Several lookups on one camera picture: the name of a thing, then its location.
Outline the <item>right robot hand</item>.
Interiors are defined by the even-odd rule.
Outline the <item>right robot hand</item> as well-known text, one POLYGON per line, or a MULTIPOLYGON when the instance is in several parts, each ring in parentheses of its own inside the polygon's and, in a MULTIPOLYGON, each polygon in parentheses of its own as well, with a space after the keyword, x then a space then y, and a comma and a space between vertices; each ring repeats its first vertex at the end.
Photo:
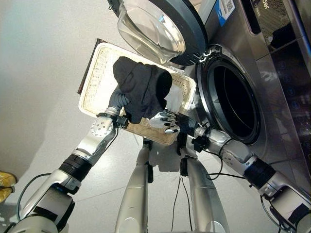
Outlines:
POLYGON ((191 117, 168 109, 148 119, 148 123, 151 127, 164 129, 165 134, 185 133, 190 136, 194 136, 195 130, 200 127, 191 117))

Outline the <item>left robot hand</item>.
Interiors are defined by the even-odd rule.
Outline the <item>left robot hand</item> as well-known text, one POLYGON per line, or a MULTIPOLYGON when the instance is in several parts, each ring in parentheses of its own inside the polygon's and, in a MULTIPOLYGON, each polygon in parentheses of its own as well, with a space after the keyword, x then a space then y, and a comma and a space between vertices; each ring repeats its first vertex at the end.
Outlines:
POLYGON ((109 107, 113 107, 120 111, 122 107, 127 106, 130 100, 121 92, 120 88, 117 86, 110 96, 109 107))

